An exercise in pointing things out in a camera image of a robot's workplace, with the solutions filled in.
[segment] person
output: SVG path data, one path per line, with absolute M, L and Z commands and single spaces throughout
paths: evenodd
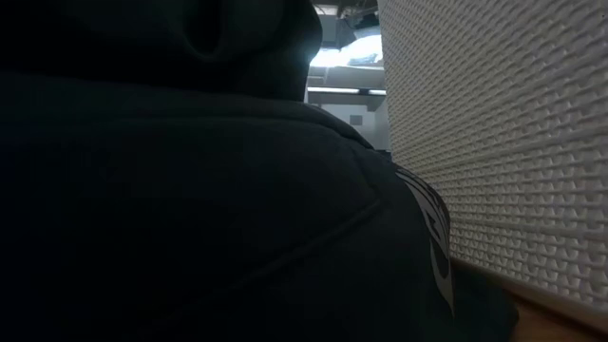
M 302 103 L 308 1 L 2 7 L 4 340 L 508 340 L 440 196 Z

